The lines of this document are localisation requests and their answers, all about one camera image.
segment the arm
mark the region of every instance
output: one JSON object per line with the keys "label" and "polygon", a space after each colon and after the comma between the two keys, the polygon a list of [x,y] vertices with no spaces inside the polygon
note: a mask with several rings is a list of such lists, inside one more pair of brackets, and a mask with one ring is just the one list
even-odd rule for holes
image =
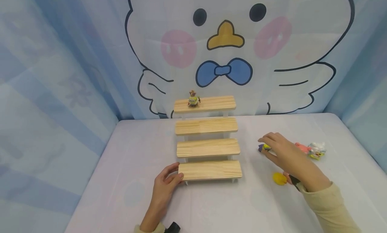
{"label": "arm", "polygon": [[176,186],[183,180],[183,174],[171,174],[178,170],[179,163],[165,167],[155,178],[152,199],[149,208],[141,222],[136,225],[134,233],[164,233],[165,227],[160,222],[167,213],[168,203]]}
{"label": "arm", "polygon": [[331,185],[318,192],[308,192],[302,183],[297,184],[306,203],[316,214],[321,228],[327,233],[359,233],[351,215],[344,205],[339,187]]}
{"label": "arm", "polygon": [[316,214],[325,233],[359,233],[347,211],[339,188],[311,162],[295,144],[280,133],[268,133],[258,140],[275,152],[262,150],[270,161],[300,180],[296,186]]}

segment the toy figure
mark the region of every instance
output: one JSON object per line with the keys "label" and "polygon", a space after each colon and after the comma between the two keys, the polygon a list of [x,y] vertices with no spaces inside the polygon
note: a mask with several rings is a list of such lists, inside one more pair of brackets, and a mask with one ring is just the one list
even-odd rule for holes
{"label": "toy figure", "polygon": [[309,151],[311,150],[310,146],[304,146],[303,144],[300,144],[298,142],[295,143],[296,147],[300,148],[303,153],[306,155],[309,154]]}
{"label": "toy figure", "polygon": [[287,179],[286,179],[285,175],[283,175],[279,172],[275,172],[273,174],[273,181],[278,185],[285,185],[287,183]]}
{"label": "toy figure", "polygon": [[188,106],[196,106],[198,102],[200,103],[200,97],[196,96],[196,92],[191,90],[189,93]]}
{"label": "toy figure", "polygon": [[309,150],[309,157],[320,160],[320,157],[325,155],[325,152],[327,151],[325,149],[325,143],[316,143],[312,142],[309,144],[310,150]]}
{"label": "toy figure", "polygon": [[258,146],[258,151],[259,151],[259,152],[262,152],[262,149],[263,149],[263,150],[266,150],[266,151],[270,151],[270,150],[271,150],[271,147],[268,146],[267,144],[260,144],[260,145]]}

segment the cartoon wing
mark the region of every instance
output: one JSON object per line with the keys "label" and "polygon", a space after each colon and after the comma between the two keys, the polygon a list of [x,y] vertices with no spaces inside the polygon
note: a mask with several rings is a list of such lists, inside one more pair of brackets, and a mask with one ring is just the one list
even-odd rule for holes
{"label": "cartoon wing", "polygon": [[313,93],[327,85],[335,74],[336,69],[326,62],[293,71],[273,72],[267,114],[286,114],[310,106],[314,102]]}
{"label": "cartoon wing", "polygon": [[137,90],[143,99],[149,101],[149,110],[153,114],[166,116],[161,102],[168,100],[166,91],[171,82],[173,80],[166,80],[151,70],[142,71]]}

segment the wood grain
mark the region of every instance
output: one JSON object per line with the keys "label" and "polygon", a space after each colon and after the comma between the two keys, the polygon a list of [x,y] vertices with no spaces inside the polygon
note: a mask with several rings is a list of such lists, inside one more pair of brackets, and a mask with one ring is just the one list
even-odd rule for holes
{"label": "wood grain", "polygon": [[214,119],[194,119],[177,121],[176,135],[190,135],[201,133],[237,132],[237,120],[232,117]]}
{"label": "wood grain", "polygon": [[208,98],[200,98],[201,102],[197,106],[188,106],[188,98],[186,100],[176,100],[173,107],[175,114],[199,113],[208,111],[226,111],[234,110],[234,96],[212,96]]}
{"label": "wood grain", "polygon": [[179,165],[184,181],[236,179],[242,177],[239,161],[188,162]]}
{"label": "wood grain", "polygon": [[202,141],[180,141],[177,143],[178,158],[232,156],[239,155],[240,148],[237,139],[215,139]]}

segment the hand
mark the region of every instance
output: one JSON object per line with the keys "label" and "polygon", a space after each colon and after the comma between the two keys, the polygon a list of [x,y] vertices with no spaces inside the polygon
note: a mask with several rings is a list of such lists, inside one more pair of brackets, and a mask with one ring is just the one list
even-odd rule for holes
{"label": "hand", "polygon": [[262,150],[270,161],[299,179],[309,192],[328,188],[332,183],[321,170],[295,144],[280,133],[268,133],[258,140],[270,146],[275,155]]}
{"label": "hand", "polygon": [[174,164],[165,167],[155,178],[152,199],[148,211],[140,225],[141,231],[153,232],[160,223],[160,220],[166,215],[172,193],[184,177],[182,173],[170,175],[178,169],[179,163],[175,162]]}

